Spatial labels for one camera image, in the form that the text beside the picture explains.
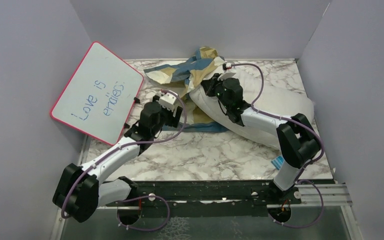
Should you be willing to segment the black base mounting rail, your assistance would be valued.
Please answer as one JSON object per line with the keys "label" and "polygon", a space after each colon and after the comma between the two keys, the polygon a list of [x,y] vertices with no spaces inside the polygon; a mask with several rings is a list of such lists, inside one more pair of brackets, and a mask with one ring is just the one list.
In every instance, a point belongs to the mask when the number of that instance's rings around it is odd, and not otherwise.
{"label": "black base mounting rail", "polygon": [[114,200],[125,214],[142,218],[267,217],[271,209],[301,204],[293,187],[275,193],[270,180],[137,181],[132,196],[146,199],[123,203]]}

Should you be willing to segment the blue white pillow tag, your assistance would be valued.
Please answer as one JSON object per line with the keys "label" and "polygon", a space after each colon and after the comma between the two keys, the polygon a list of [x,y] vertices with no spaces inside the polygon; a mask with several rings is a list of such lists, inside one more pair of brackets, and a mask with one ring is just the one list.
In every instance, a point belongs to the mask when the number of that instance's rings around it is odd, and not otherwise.
{"label": "blue white pillow tag", "polygon": [[273,160],[271,160],[271,164],[277,169],[277,170],[280,170],[283,163],[284,163],[284,158],[282,155],[279,155],[277,157],[275,157]]}

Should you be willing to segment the blue beige checked pillowcase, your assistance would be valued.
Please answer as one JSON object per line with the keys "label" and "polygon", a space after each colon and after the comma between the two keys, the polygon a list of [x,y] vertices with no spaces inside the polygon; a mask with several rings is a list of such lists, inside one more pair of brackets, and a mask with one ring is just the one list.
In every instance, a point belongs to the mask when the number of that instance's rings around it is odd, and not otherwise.
{"label": "blue beige checked pillowcase", "polygon": [[155,83],[174,89],[186,105],[186,132],[224,133],[228,129],[204,113],[192,101],[189,93],[197,90],[205,77],[211,77],[214,71],[226,62],[216,49],[200,47],[186,61],[177,64],[163,64],[144,69],[144,74]]}

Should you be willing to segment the white pillow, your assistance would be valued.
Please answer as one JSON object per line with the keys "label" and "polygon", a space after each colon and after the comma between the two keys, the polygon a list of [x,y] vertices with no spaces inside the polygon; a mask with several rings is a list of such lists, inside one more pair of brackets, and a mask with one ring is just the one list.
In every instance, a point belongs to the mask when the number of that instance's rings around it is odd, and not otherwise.
{"label": "white pillow", "polygon": [[[258,95],[261,88],[261,77],[252,76],[244,70],[238,69],[233,76],[237,78],[243,88],[243,98],[251,103]],[[228,130],[258,144],[280,149],[278,138],[264,130],[253,127],[240,126],[229,120],[222,113],[215,97],[205,95],[200,85],[189,93],[189,97],[205,114]],[[297,113],[304,114],[310,122],[315,118],[314,104],[306,96],[284,88],[265,84],[261,96],[254,106],[264,112],[278,116],[294,116]]]}

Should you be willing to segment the aluminium frame rail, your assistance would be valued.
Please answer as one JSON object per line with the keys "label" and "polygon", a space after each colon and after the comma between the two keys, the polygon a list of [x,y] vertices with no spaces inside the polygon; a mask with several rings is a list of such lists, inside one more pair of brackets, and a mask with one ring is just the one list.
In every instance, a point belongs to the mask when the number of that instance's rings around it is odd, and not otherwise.
{"label": "aluminium frame rail", "polygon": [[345,184],[304,180],[282,197],[268,180],[138,181],[134,201],[56,220],[53,240],[360,240]]}

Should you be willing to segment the pink framed whiteboard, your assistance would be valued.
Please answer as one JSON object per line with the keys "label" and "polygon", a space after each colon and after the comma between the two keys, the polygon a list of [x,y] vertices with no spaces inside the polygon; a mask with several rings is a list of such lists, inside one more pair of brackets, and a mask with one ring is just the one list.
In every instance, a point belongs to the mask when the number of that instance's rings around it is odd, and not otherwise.
{"label": "pink framed whiteboard", "polygon": [[88,48],[50,116],[106,144],[121,137],[144,76],[95,41]]}

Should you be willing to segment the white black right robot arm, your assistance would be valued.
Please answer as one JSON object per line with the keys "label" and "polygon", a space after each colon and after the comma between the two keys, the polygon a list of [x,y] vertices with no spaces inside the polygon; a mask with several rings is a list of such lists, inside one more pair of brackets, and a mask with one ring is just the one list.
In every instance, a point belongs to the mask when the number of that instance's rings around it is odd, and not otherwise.
{"label": "white black right robot arm", "polygon": [[277,116],[256,110],[244,100],[244,89],[232,74],[215,73],[203,80],[200,89],[191,97],[218,124],[256,143],[274,144],[284,159],[279,172],[269,183],[269,199],[280,204],[305,166],[322,150],[304,114]]}

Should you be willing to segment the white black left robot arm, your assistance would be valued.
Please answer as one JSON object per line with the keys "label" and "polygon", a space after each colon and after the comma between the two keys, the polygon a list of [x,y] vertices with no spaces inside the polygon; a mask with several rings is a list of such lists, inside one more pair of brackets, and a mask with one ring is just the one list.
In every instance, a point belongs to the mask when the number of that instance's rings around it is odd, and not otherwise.
{"label": "white black left robot arm", "polygon": [[184,103],[176,106],[162,99],[144,105],[139,120],[110,149],[95,159],[76,165],[70,163],[61,174],[52,197],[54,205],[61,209],[63,219],[73,218],[82,223],[88,220],[98,207],[120,200],[132,205],[137,200],[134,182],[126,177],[107,181],[108,177],[125,163],[144,153],[151,145],[169,141],[157,139],[164,126],[178,127]]}

